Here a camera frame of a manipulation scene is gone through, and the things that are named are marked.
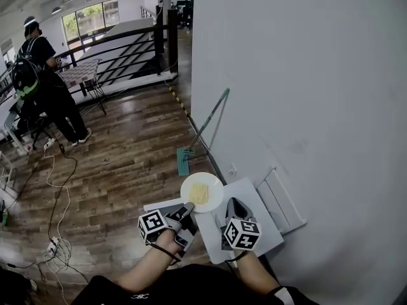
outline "white plate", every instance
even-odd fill
[[[210,212],[216,209],[223,200],[223,184],[215,176],[210,173],[195,173],[188,176],[181,186],[181,199],[184,203],[189,202],[188,196],[192,183],[201,183],[209,186],[209,199],[204,205],[195,205],[195,212]]]

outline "black backpack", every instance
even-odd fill
[[[11,68],[11,81],[17,96],[22,100],[32,99],[37,94],[41,84],[43,68],[31,54],[37,39],[38,37],[31,39],[25,51],[21,47]]]

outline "floor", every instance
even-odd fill
[[[191,33],[179,33],[179,79],[175,91],[190,105]],[[60,225],[63,238],[72,243],[69,264],[88,279],[104,275],[115,279],[132,268],[144,255],[145,247],[136,228],[142,206],[177,198],[184,177],[177,174],[176,149],[186,146],[194,132],[179,104],[165,85],[127,91],[104,102],[107,116],[95,108],[85,117],[93,135],[86,144],[67,147],[66,155],[78,160],[74,175],[67,183],[71,204]],[[47,248],[48,221],[58,188],[46,184],[53,158],[55,169],[50,182],[60,185],[74,168],[54,145],[29,156],[19,156],[10,143],[2,151],[18,168],[17,189],[39,162],[18,202],[9,210],[8,227],[0,230],[0,261],[26,266],[43,261]],[[212,172],[202,146],[190,161],[192,172]],[[57,222],[68,202],[66,191],[58,200],[50,235],[57,235]],[[181,262],[209,263],[198,235]],[[57,277],[44,265],[41,279],[36,266],[16,269],[37,282],[37,304],[64,304]],[[85,279],[69,268],[58,273],[65,298],[70,303],[86,285]]]

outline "ceiling light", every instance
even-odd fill
[[[61,11],[61,7],[55,7],[54,9],[52,9],[51,14],[54,15],[54,14],[60,12],[60,11]]]
[[[31,23],[33,23],[33,22],[35,22],[35,21],[36,21],[36,19],[35,19],[34,16],[28,17],[28,18],[25,20],[25,22],[24,22],[24,27],[27,26],[27,25],[29,25],[29,24],[31,24]]]

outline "electrical outlet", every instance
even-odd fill
[[[229,174],[233,177],[235,177],[237,174],[237,168],[233,163],[230,164]]]
[[[59,244],[58,238],[53,237],[48,248],[46,249],[46,252],[50,255],[54,255],[55,252],[57,251],[58,244]]]
[[[49,147],[51,147],[55,143],[55,139],[48,139],[48,142],[44,145],[44,151],[47,151]]]

